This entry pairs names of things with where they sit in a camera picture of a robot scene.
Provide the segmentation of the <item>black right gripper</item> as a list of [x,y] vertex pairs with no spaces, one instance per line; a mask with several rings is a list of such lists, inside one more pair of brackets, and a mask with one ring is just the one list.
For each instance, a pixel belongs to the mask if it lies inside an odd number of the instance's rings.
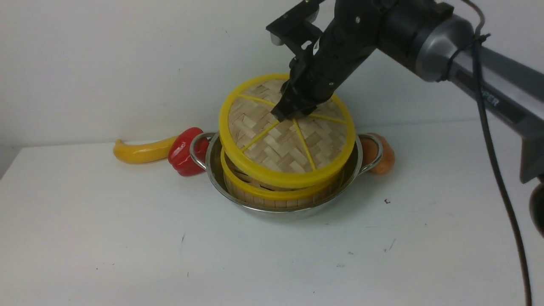
[[375,50],[383,12],[371,0],[338,0],[334,18],[291,67],[283,96],[271,110],[279,121],[306,116],[327,101]]

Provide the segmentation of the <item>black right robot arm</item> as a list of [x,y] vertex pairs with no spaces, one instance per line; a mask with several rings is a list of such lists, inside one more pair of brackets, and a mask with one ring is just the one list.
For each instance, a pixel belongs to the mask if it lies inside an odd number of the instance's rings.
[[434,0],[337,0],[334,18],[313,25],[320,0],[302,0],[266,26],[276,46],[294,54],[288,81],[272,109],[280,122],[309,116],[380,50],[426,82],[449,81],[522,138],[519,172],[525,184],[543,181],[543,75],[483,47],[480,25]]

